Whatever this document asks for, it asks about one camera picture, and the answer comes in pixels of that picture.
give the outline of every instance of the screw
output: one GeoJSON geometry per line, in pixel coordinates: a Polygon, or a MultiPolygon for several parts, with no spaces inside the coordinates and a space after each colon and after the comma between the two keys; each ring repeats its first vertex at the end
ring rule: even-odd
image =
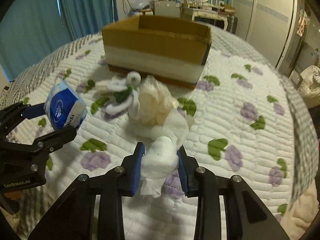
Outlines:
{"type": "Polygon", "coordinates": [[[38,165],[37,164],[32,164],[31,165],[31,171],[35,172],[38,170],[38,165]]]}
{"type": "Polygon", "coordinates": [[[205,167],[198,167],[196,168],[196,171],[199,173],[205,173],[205,167]]]}
{"type": "Polygon", "coordinates": [[[232,179],[233,179],[235,182],[240,182],[240,181],[242,180],[239,175],[233,176],[232,179]]]}
{"type": "Polygon", "coordinates": [[[88,178],[88,175],[86,175],[86,174],[81,174],[78,176],[79,181],[86,181],[87,178],[88,178]]]}
{"type": "Polygon", "coordinates": [[[124,167],[122,167],[122,166],[117,166],[117,167],[115,167],[115,171],[116,171],[116,172],[119,172],[119,173],[124,172],[124,167]]]}

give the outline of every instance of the small box on table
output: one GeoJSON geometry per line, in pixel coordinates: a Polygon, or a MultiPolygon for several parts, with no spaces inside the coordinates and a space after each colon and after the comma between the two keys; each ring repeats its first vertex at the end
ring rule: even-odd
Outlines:
{"type": "Polygon", "coordinates": [[[114,72],[137,71],[195,88],[211,47],[206,25],[170,17],[138,16],[102,29],[106,61],[114,72]]]}

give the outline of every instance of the quilted bedspread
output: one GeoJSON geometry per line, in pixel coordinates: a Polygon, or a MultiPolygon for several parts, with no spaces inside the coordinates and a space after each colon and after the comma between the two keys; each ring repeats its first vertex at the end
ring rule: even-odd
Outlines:
{"type": "MultiPolygon", "coordinates": [[[[47,162],[46,190],[53,200],[79,174],[105,174],[132,154],[138,141],[149,143],[127,130],[127,113],[116,118],[105,114],[108,99],[97,93],[94,83],[114,73],[103,56],[101,38],[91,40],[62,60],[25,98],[32,105],[44,102],[60,77],[87,103],[88,115],[75,140],[50,154],[47,162]],[[90,147],[88,141],[96,146],[90,147]]],[[[261,62],[211,49],[195,90],[168,87],[179,98],[181,114],[195,118],[184,143],[187,154],[216,175],[239,174],[275,216],[283,215],[292,196],[295,137],[287,94],[276,74],[261,62]]],[[[23,121],[13,135],[20,143],[31,144],[50,131],[47,117],[39,117],[23,121]]],[[[193,239],[196,208],[197,199],[183,195],[175,172],[164,183],[161,197],[123,199],[126,239],[193,239]]]]}

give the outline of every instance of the tissue pack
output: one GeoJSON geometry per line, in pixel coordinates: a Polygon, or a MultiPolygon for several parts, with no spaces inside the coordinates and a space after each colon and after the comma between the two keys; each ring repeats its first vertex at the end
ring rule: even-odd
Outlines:
{"type": "Polygon", "coordinates": [[[44,110],[55,131],[69,125],[78,129],[88,112],[84,100],[61,79],[50,90],[44,110]]]}

